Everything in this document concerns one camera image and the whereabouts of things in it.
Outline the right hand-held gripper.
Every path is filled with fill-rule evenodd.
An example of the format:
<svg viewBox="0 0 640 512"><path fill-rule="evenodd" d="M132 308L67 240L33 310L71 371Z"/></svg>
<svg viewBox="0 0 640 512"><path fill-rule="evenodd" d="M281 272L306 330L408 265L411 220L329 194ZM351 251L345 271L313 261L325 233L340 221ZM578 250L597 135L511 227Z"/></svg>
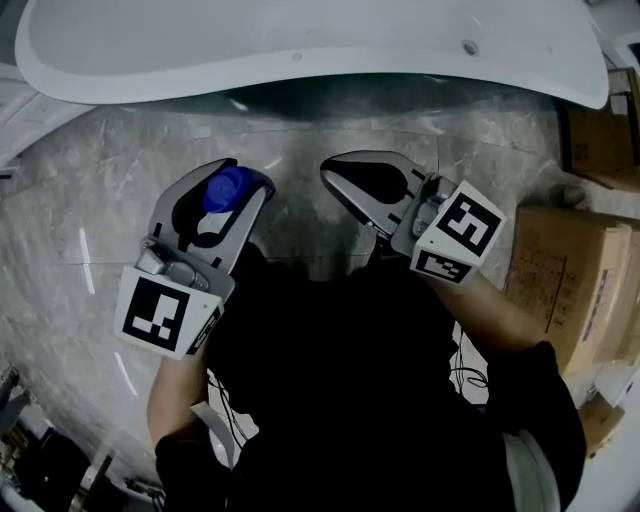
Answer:
<svg viewBox="0 0 640 512"><path fill-rule="evenodd" d="M427 177L424 167L398 152L349 151L325 160L320 174L359 222L385 237L399 224L393 208L400 203L400 191L418 191L391 236L391 248L409 258L412 271L454 285L477 273L506 222L469 182Z"/></svg>

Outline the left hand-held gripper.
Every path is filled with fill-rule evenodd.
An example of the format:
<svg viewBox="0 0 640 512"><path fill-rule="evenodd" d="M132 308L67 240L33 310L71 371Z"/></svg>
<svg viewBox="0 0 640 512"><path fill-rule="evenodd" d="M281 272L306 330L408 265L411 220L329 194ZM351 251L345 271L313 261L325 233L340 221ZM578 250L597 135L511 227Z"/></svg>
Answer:
<svg viewBox="0 0 640 512"><path fill-rule="evenodd" d="M267 199L267 189L261 187L235 211L216 235L215 268L171 245L194 241L206 216L203 201L209 180L236 165L233 158L202 165L160 195L141 254L122 272L114 317L117 337L175 360L196 354L206 341L235 289L228 274L272 197Z"/></svg>

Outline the blue plastic object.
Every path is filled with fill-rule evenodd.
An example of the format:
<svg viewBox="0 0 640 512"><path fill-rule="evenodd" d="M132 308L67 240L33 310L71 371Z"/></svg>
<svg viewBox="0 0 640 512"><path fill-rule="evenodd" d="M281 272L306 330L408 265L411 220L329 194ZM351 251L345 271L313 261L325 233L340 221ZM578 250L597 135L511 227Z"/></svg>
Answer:
<svg viewBox="0 0 640 512"><path fill-rule="evenodd" d="M236 210L240 210L251 194L267 189L267 199L275 192L273 182L264 174L241 166L230 166L219 171L207 184L202 207L205 216L197 226L198 235L218 235Z"/></svg>

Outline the white oval bathtub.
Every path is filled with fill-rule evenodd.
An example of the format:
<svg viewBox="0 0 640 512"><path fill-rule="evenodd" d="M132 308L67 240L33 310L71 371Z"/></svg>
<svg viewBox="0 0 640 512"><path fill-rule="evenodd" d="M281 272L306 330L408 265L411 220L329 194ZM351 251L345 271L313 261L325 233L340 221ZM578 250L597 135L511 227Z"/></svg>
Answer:
<svg viewBox="0 0 640 512"><path fill-rule="evenodd" d="M601 108L578 0L28 0L24 79L80 104L146 103L344 74L435 74Z"/></svg>

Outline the person's left forearm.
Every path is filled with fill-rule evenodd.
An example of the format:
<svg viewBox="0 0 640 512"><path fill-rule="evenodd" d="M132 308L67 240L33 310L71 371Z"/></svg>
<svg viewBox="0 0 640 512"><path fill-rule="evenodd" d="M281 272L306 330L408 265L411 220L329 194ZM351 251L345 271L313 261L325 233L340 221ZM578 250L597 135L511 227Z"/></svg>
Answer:
<svg viewBox="0 0 640 512"><path fill-rule="evenodd" d="M208 356L204 345L182 360L162 357L147 404L153 447L165 437L203 439L205 425L191 407L208 401Z"/></svg>

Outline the person's right forearm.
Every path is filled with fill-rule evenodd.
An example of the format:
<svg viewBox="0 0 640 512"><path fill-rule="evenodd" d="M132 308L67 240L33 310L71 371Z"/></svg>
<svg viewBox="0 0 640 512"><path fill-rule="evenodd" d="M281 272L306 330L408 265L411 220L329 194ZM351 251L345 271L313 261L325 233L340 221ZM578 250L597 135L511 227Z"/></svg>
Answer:
<svg viewBox="0 0 640 512"><path fill-rule="evenodd" d="M531 349L545 339L544 331L493 283L478 273L464 285L422 276L488 362Z"/></svg>

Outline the person's black clothed body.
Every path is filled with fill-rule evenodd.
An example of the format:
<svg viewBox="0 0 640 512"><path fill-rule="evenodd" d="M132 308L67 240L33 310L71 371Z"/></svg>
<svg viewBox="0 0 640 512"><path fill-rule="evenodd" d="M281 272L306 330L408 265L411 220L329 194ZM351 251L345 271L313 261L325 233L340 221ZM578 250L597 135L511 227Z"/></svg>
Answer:
<svg viewBox="0 0 640 512"><path fill-rule="evenodd" d="M565 512L586 442L553 346L488 363L379 252L314 282L253 244L207 349L203 439L163 438L165 512Z"/></svg>

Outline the white vanity cabinet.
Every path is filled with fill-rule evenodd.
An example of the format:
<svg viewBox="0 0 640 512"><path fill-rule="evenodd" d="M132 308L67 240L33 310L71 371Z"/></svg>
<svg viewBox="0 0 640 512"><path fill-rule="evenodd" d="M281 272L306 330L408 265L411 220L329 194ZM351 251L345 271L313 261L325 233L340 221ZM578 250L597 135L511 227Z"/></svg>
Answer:
<svg viewBox="0 0 640 512"><path fill-rule="evenodd" d="M41 138L93 109L43 95L16 66L0 63L0 169Z"/></svg>

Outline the large taped cardboard box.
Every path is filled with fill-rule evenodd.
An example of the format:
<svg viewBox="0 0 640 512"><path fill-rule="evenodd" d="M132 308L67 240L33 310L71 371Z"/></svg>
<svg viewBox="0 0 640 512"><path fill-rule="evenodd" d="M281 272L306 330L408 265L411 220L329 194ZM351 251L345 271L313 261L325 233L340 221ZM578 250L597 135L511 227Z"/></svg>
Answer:
<svg viewBox="0 0 640 512"><path fill-rule="evenodd" d="M531 206L516 215L506 294L564 376L640 358L640 219Z"/></svg>

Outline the cardboard box with white label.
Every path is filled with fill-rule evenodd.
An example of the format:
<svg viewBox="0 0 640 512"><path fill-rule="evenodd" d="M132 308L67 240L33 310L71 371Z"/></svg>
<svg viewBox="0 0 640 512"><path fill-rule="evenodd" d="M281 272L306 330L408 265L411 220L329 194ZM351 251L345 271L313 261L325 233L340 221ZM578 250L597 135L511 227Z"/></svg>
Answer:
<svg viewBox="0 0 640 512"><path fill-rule="evenodd" d="M608 75L603 108L559 107L562 164L606 188L640 194L640 75L632 68Z"/></svg>

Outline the black case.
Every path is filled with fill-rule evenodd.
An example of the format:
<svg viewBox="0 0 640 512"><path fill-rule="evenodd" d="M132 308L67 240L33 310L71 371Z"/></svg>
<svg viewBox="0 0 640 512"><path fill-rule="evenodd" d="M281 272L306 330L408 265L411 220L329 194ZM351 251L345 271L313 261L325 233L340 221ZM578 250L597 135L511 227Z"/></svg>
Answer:
<svg viewBox="0 0 640 512"><path fill-rule="evenodd" d="M74 441L53 428L41 437L35 456L35 487L39 495L73 495L90 466Z"/></svg>

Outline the white small carton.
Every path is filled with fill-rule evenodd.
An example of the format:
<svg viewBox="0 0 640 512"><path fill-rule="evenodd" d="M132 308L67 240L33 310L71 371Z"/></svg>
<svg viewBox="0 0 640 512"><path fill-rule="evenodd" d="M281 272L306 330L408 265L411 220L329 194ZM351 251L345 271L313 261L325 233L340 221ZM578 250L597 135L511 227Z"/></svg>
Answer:
<svg viewBox="0 0 640 512"><path fill-rule="evenodd" d="M633 386L639 372L640 363L605 363L596 373L594 386L612 407L616 407Z"/></svg>

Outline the small cardboard box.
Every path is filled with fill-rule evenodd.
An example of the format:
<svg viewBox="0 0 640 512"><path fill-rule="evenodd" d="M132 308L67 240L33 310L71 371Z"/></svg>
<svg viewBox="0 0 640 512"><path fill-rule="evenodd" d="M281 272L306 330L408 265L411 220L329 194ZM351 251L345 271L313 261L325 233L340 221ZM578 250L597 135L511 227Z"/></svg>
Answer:
<svg viewBox="0 0 640 512"><path fill-rule="evenodd" d="M578 414L586 441L586 459L590 460L612 438L625 411L612 406L595 391L578 409Z"/></svg>

